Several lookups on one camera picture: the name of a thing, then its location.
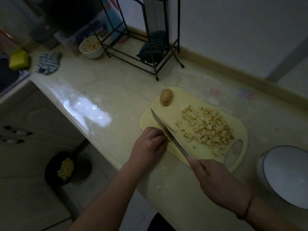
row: hand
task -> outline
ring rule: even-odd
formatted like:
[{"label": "hand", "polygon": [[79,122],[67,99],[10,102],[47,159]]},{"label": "hand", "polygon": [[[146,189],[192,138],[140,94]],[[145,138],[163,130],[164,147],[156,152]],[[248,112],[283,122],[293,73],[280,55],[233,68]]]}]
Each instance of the hand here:
[{"label": "hand", "polygon": [[191,156],[187,160],[210,200],[237,215],[244,215],[252,193],[222,163],[213,159],[196,160]]},{"label": "hand", "polygon": [[148,127],[136,140],[128,164],[142,176],[165,151],[168,138],[161,129]]}]

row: black metal stand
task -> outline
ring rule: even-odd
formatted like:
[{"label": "black metal stand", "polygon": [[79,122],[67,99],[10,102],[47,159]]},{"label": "black metal stand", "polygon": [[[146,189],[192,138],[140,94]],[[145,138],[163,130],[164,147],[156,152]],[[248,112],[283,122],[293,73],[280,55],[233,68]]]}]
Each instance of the black metal stand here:
[{"label": "black metal stand", "polygon": [[[90,24],[90,19],[88,19],[88,18],[86,17],[86,15],[83,13],[82,8],[80,8],[76,2],[75,2],[75,4],[79,7],[79,9],[80,9],[80,11],[82,12],[83,16],[87,19],[87,22],[88,22],[90,28],[92,29],[93,33],[95,34],[97,40],[100,42],[102,48],[104,49],[104,51],[106,52],[106,54],[107,54],[108,57],[114,56],[115,58],[118,58],[118,59],[120,59],[120,60],[122,60],[122,61],[124,61],[124,62],[126,62],[126,63],[128,63],[128,64],[130,64],[130,65],[132,65],[132,66],[134,66],[134,67],[136,67],[136,68],[138,68],[138,69],[141,69],[141,70],[143,70],[143,71],[145,71],[145,72],[147,72],[147,73],[150,73],[150,74],[154,75],[155,78],[156,78],[156,80],[159,81],[159,78],[158,78],[157,74],[158,74],[159,71],[163,68],[163,66],[167,63],[167,61],[172,57],[172,55],[174,55],[175,59],[179,62],[179,60],[177,59],[177,57],[176,57],[176,55],[175,55],[175,51],[177,50],[178,53],[180,52],[180,2],[181,2],[181,0],[178,0],[178,5],[177,5],[177,11],[178,11],[177,39],[173,42],[172,45],[169,44],[169,26],[168,26],[168,16],[167,16],[167,1],[168,1],[168,0],[159,0],[159,1],[162,1],[163,4],[164,4],[164,18],[165,18],[165,28],[166,28],[166,40],[167,40],[167,46],[166,46],[166,49],[165,49],[164,59],[163,59],[164,62],[163,62],[160,66],[159,66],[159,64],[160,64],[160,62],[162,62],[163,60],[162,60],[162,61],[159,61],[159,62],[156,62],[156,63],[155,63],[155,61],[154,61],[154,56],[153,56],[153,51],[152,51],[152,45],[151,45],[151,39],[150,39],[150,32],[149,32],[149,27],[148,27],[148,20],[147,20],[147,15],[146,15],[146,12],[145,12],[145,6],[144,6],[144,4],[143,4],[141,1],[139,1],[139,0],[133,0],[133,1],[135,1],[135,2],[137,2],[138,4],[141,5],[142,13],[143,13],[143,18],[144,18],[144,23],[145,23],[145,30],[146,30],[147,35],[146,35],[146,36],[145,36],[145,35],[141,35],[141,34],[139,34],[139,33],[137,33],[137,32],[131,31],[131,30],[129,30],[129,29],[127,28],[127,25],[126,25],[125,19],[124,19],[124,17],[123,17],[123,13],[122,13],[122,10],[121,10],[121,7],[120,7],[120,5],[119,5],[118,0],[116,0],[116,3],[117,3],[117,5],[118,5],[118,7],[119,7],[119,9],[120,9],[120,14],[121,14],[121,17],[122,17],[123,21],[122,21],[118,26],[114,27],[114,26],[112,25],[112,22],[111,22],[111,20],[110,20],[110,17],[108,16],[108,13],[107,13],[107,11],[106,11],[105,6],[104,6],[104,4],[102,3],[102,0],[100,0],[101,4],[102,4],[102,6],[103,6],[103,9],[104,9],[104,11],[105,11],[105,13],[106,13],[106,17],[107,17],[107,19],[108,19],[108,21],[110,22],[110,25],[111,25],[111,27],[112,27],[112,32],[110,32],[110,33],[109,33],[104,39],[102,39],[102,40],[100,40],[100,39],[98,38],[98,36],[97,36],[95,30],[93,29],[93,27],[92,27],[91,24]],[[124,30],[124,31],[119,31],[118,28],[119,28],[120,26],[122,26],[122,24],[124,24],[125,30]],[[115,40],[113,40],[109,45],[105,44],[105,43],[104,43],[105,40],[106,40],[108,37],[110,37],[114,32],[118,32],[118,33],[120,33],[120,35],[119,35]],[[126,54],[126,53],[124,53],[124,52],[121,52],[120,50],[115,49],[115,48],[113,47],[124,35],[127,35],[127,36],[129,36],[129,37],[135,38],[135,39],[140,40],[140,41],[142,41],[142,42],[147,42],[147,41],[149,42],[149,48],[150,48],[150,52],[151,52],[152,64],[143,62],[143,61],[141,61],[139,58],[136,58],[136,57],[133,57],[133,56],[131,56],[131,55],[129,55],[129,54]],[[144,68],[141,68],[140,66],[137,66],[137,65],[135,65],[135,64],[133,64],[133,63],[131,63],[131,62],[129,62],[129,61],[123,59],[123,58],[120,58],[119,56],[117,56],[117,55],[111,53],[110,50],[113,50],[113,51],[115,51],[115,52],[118,52],[118,53],[120,53],[120,54],[123,54],[123,55],[125,55],[125,56],[127,56],[127,57],[129,57],[129,58],[131,58],[131,59],[134,59],[135,61],[137,61],[137,62],[139,62],[139,63],[142,63],[142,64],[144,64],[144,65],[146,65],[146,66],[149,66],[149,67],[151,67],[151,68],[154,70],[154,72],[152,72],[152,71],[150,71],[150,70],[146,70],[146,69],[144,69]]]}]

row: knife blade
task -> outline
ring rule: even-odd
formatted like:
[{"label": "knife blade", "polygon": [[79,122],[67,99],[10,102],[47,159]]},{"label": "knife blade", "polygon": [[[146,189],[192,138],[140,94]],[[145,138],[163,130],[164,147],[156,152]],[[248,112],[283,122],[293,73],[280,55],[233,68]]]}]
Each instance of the knife blade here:
[{"label": "knife blade", "polygon": [[179,149],[179,151],[182,153],[182,155],[187,159],[187,156],[189,154],[184,149],[182,144],[176,139],[176,137],[170,132],[170,130],[166,127],[166,125],[159,119],[159,117],[156,115],[156,113],[151,109],[152,115],[155,119],[155,121],[160,125],[160,127],[163,129],[163,131],[166,133],[166,135],[171,139],[171,141],[174,143],[174,145]]}]

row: bracelet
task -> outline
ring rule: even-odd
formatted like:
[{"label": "bracelet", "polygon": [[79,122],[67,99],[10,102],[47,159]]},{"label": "bracelet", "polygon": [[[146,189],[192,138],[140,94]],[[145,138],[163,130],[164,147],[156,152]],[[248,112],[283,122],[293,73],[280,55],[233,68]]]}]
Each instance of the bracelet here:
[{"label": "bracelet", "polygon": [[254,199],[254,195],[251,196],[251,198],[250,198],[250,200],[249,200],[249,203],[248,203],[248,205],[247,205],[247,208],[246,208],[245,213],[244,213],[243,216],[236,215],[236,217],[237,217],[239,220],[246,220],[253,199]]}]

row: yellow sponge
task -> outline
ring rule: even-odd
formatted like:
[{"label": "yellow sponge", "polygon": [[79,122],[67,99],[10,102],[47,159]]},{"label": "yellow sponge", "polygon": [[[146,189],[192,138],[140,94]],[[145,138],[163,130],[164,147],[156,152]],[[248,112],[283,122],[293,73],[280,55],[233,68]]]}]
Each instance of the yellow sponge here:
[{"label": "yellow sponge", "polygon": [[11,55],[9,67],[12,70],[20,70],[29,67],[29,54],[22,50]]}]

